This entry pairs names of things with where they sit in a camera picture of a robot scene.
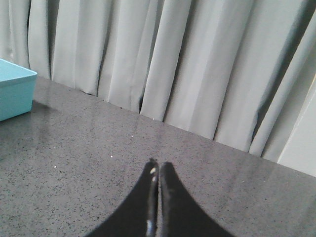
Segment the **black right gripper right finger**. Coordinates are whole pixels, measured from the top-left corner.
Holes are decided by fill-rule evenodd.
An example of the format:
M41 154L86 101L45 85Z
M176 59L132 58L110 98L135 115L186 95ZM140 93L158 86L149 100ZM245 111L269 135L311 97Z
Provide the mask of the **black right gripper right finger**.
M163 237L231 237L196 203L172 163L160 170Z

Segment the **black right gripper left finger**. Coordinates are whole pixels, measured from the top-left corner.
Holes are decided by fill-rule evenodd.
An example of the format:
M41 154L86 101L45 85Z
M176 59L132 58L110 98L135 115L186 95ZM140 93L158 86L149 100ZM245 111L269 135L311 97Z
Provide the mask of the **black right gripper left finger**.
M120 206L88 237L154 237L158 214L157 161L148 161Z

